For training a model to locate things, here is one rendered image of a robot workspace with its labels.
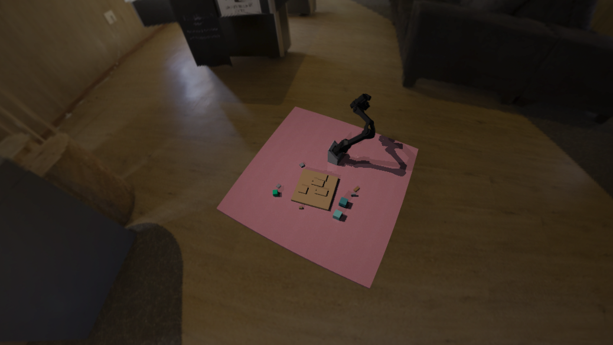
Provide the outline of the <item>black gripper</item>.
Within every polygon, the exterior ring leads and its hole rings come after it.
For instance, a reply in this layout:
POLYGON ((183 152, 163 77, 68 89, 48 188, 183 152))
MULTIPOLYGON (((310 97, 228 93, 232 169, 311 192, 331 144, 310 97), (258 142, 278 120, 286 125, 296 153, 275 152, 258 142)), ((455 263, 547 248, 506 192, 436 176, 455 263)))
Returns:
MULTIPOLYGON (((365 95, 368 97, 367 101, 369 101, 369 100, 371 99, 371 96, 369 96, 368 94, 365 94, 365 95)), ((363 105, 364 105, 364 110, 366 110, 367 108, 369 108, 369 107, 370 107, 370 106, 369 106, 369 102, 367 102, 367 101, 366 101, 365 103, 363 103, 363 105)))

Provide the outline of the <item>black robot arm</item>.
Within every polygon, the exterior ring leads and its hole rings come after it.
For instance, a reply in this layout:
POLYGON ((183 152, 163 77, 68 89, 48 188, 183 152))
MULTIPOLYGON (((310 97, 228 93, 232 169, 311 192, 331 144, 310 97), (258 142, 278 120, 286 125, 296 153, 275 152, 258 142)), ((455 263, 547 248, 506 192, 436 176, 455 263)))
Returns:
POLYGON ((371 120, 364 112, 363 103, 365 103, 367 99, 368 97, 365 94, 362 94, 360 97, 355 99, 350 105, 351 108, 353 108, 353 112, 359 115, 360 117, 362 117, 362 119, 366 122, 366 124, 365 124, 364 130, 362 131, 360 135, 355 136, 351 138, 350 140, 347 140, 347 139, 341 140, 341 142, 337 146, 336 145, 334 146, 334 148, 332 149, 332 152, 336 155, 336 157, 341 152, 346 153, 351 148, 352 145, 362 140, 370 140, 374 138, 375 136, 374 121, 371 120), (362 108, 360 106, 362 106, 362 108), (368 129, 369 125, 371 129, 368 129))

